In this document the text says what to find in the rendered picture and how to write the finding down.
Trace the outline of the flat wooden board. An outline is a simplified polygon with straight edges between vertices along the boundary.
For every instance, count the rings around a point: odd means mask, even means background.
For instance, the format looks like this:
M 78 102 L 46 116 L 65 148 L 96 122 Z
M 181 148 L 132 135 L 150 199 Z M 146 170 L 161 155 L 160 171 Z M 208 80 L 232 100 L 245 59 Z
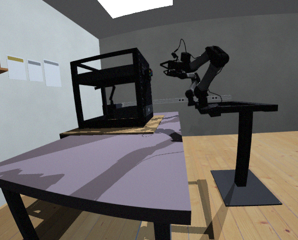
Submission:
M 106 128 L 75 128 L 60 135 L 129 135 L 129 134 L 153 134 L 161 123 L 164 115 L 154 115 L 144 126 L 106 127 Z

